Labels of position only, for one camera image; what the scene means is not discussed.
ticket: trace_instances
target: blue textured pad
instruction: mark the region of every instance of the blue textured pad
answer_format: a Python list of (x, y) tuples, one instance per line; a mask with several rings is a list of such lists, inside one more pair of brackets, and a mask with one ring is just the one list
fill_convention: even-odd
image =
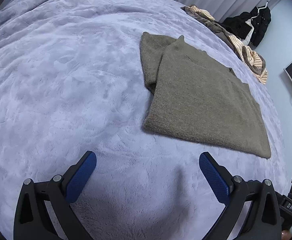
[(96, 164), (96, 155), (94, 152), (91, 152), (67, 184), (65, 199), (68, 203), (73, 203), (78, 199), (92, 172), (96, 168)]
[(215, 167), (203, 153), (199, 157), (199, 167), (213, 190), (218, 202), (227, 205), (229, 202), (229, 188)]

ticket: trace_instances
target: black jacket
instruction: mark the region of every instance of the black jacket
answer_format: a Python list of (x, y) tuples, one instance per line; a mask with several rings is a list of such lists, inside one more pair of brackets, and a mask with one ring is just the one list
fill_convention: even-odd
[[(255, 7), (250, 13), (243, 12), (239, 16), (226, 18), (223, 24), (230, 26), (234, 30), (233, 34), (242, 39), (245, 39), (249, 31), (251, 30), (251, 27), (247, 23), (245, 23), (245, 21), (256, 15), (257, 7)], [(266, 7), (265, 9), (260, 9), (259, 15), (256, 18), (252, 19), (251, 24), (254, 27), (254, 32), (252, 34), (250, 42), (254, 46), (257, 47), (264, 38), (270, 21), (270, 9), (268, 7)]]

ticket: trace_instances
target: hand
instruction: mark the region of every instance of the hand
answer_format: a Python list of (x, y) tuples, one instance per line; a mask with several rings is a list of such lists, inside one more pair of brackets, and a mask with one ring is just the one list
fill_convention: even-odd
[(289, 232), (288, 230), (282, 231), (282, 240), (289, 240), (291, 237), (291, 232)]

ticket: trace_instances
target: lavender blanket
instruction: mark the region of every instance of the lavender blanket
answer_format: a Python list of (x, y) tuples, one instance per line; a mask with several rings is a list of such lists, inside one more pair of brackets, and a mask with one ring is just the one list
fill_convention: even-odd
[[(0, 10), (0, 230), (8, 240), (24, 179), (63, 174), (86, 150), (97, 167), (72, 207), (94, 239), (201, 239), (224, 208), (199, 170), (203, 151), (233, 175), (268, 178), (287, 193), (283, 135), (265, 86), (181, 6), (13, 0)], [(142, 130), (152, 99), (140, 63), (143, 32), (184, 35), (233, 68), (260, 105), (271, 158)]]

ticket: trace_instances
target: light blue wall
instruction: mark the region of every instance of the light blue wall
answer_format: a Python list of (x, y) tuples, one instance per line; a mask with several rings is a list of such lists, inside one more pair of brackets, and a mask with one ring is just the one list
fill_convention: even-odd
[(292, 82), (284, 72), (292, 62), (292, 1), (281, 0), (271, 10), (271, 22), (256, 51), (266, 60), (266, 87), (282, 123), (288, 179), (292, 179)]

